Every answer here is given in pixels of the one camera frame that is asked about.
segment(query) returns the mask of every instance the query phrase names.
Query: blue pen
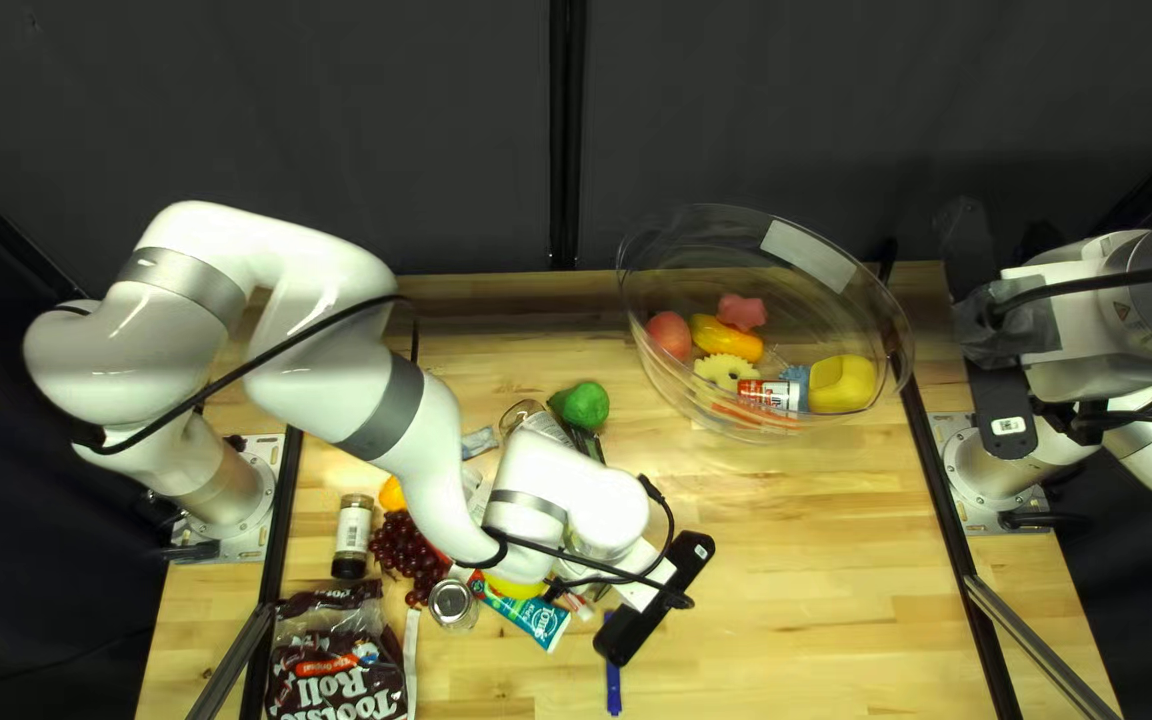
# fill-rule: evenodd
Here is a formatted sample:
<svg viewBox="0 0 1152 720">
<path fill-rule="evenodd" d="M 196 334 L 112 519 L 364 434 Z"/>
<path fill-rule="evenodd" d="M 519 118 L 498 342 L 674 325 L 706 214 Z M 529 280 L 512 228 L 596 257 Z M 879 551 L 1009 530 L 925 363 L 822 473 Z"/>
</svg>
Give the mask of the blue pen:
<svg viewBox="0 0 1152 720">
<path fill-rule="evenodd" d="M 612 612 L 602 613 L 602 624 L 612 619 Z M 621 714 L 621 669 L 616 665 L 607 662 L 607 713 L 612 718 Z"/>
</svg>

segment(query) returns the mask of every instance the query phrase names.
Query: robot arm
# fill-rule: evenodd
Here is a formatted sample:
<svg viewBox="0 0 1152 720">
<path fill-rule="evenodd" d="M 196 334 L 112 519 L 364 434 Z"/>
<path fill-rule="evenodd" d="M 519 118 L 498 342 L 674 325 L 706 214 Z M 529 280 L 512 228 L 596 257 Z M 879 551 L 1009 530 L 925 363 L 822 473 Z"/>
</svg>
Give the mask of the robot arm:
<svg viewBox="0 0 1152 720">
<path fill-rule="evenodd" d="M 1152 490 L 1152 420 L 1144 418 L 1152 417 L 1152 282 L 1123 285 L 1140 272 L 1152 272 L 1152 229 L 1112 232 L 1002 270 L 1001 282 L 980 288 L 988 300 L 984 311 L 971 302 L 955 308 L 957 327 L 972 335 L 965 354 L 983 367 L 1018 365 L 1031 396 L 1049 414 L 1034 417 L 1037 447 L 1025 457 L 993 457 L 980 434 L 955 446 L 956 457 L 946 464 L 970 493 L 1016 494 L 1102 444 Z M 1052 287 L 1040 302 L 1011 300 L 1046 286 L 1085 286 L 1090 278 L 1102 287 Z M 1007 306 L 1014 310 L 982 321 L 1000 316 L 992 308 Z M 1144 408 L 1151 412 L 1139 412 Z"/>
<path fill-rule="evenodd" d="M 103 425 L 105 445 L 144 429 L 188 399 L 241 320 L 270 288 L 248 358 L 355 303 L 391 295 L 374 255 L 286 221 L 180 203 L 156 217 L 100 303 L 67 303 L 29 328 L 24 355 L 62 410 Z M 275 417 L 393 472 L 424 536 L 477 564 L 499 543 L 473 523 L 462 493 L 456 399 L 380 341 L 387 304 L 362 311 L 244 377 L 248 397 Z M 251 469 L 194 412 L 114 455 L 75 445 L 94 464 L 128 473 L 215 526 L 256 511 Z M 645 530 L 645 493 L 627 472 L 531 433 L 510 438 L 485 521 L 558 547 L 616 561 Z M 553 559 L 510 546 L 494 577 L 531 585 Z"/>
</svg>

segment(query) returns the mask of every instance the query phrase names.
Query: candy bag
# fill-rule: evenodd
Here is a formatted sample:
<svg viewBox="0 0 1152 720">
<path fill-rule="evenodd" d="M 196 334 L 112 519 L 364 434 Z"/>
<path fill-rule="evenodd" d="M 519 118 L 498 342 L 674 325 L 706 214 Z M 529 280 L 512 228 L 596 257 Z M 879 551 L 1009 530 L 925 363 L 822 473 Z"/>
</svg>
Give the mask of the candy bag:
<svg viewBox="0 0 1152 720">
<path fill-rule="evenodd" d="M 270 720 L 404 720 L 402 662 L 379 579 L 296 593 L 278 609 L 265 708 Z"/>
</svg>

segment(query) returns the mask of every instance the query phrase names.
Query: wooden tabletop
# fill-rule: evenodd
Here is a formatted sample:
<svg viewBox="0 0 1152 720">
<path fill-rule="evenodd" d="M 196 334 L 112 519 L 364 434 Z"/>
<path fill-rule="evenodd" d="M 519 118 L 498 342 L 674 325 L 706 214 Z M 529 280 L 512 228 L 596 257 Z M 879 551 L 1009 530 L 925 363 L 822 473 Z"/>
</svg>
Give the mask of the wooden tabletop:
<svg viewBox="0 0 1152 720">
<path fill-rule="evenodd" d="M 495 425 L 523 397 L 593 379 L 607 387 L 608 464 L 645 472 L 680 528 L 717 541 L 691 585 L 696 608 L 669 613 L 622 673 L 628 718 L 990 718 L 963 605 L 899 399 L 781 446 L 749 446 L 695 430 L 638 365 L 609 272 L 401 278 L 422 309 L 420 364 L 461 401 L 467 431 Z M 937 263 L 901 263 L 892 289 L 916 328 L 926 407 L 968 410 L 961 356 L 948 334 Z M 259 313 L 248 310 L 247 332 Z M 395 314 L 391 344 L 408 351 Z M 241 348 L 215 362 L 233 367 Z M 207 403 L 228 433 L 282 426 L 233 387 Z M 471 461 L 490 478 L 499 450 Z M 285 594 L 328 581 L 338 500 L 376 493 L 384 471 L 306 437 Z M 649 538 L 664 536 L 653 510 Z M 978 571 L 1112 705 L 1056 538 L 972 538 Z M 183 718 L 248 617 L 260 564 L 174 564 L 162 591 L 137 717 Z M 403 631 L 404 584 L 387 612 Z M 484 608 L 468 636 L 427 613 L 418 642 L 418 715 L 605 718 L 597 621 L 573 620 L 546 655 Z M 1078 718 L 1003 638 L 1026 718 Z M 237 688 L 221 718 L 235 718 Z"/>
</svg>

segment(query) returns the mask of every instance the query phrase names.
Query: transparent bowl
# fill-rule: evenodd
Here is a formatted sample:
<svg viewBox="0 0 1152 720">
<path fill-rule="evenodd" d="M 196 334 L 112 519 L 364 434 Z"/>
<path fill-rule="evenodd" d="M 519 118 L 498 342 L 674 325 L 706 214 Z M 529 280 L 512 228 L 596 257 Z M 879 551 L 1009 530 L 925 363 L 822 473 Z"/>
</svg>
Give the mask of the transparent bowl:
<svg viewBox="0 0 1152 720">
<path fill-rule="evenodd" d="M 904 311 L 864 265 L 811 230 L 757 210 L 691 205 L 650 221 L 616 255 L 621 302 L 651 385 L 684 416 L 746 442 L 772 444 L 846 422 L 899 392 L 914 364 L 914 338 Z M 873 394 L 846 412 L 776 409 L 737 395 L 692 372 L 646 332 L 657 312 L 684 319 L 714 316 L 725 294 L 759 297 L 767 324 L 756 364 L 763 379 L 790 365 L 858 355 L 874 369 Z"/>
</svg>

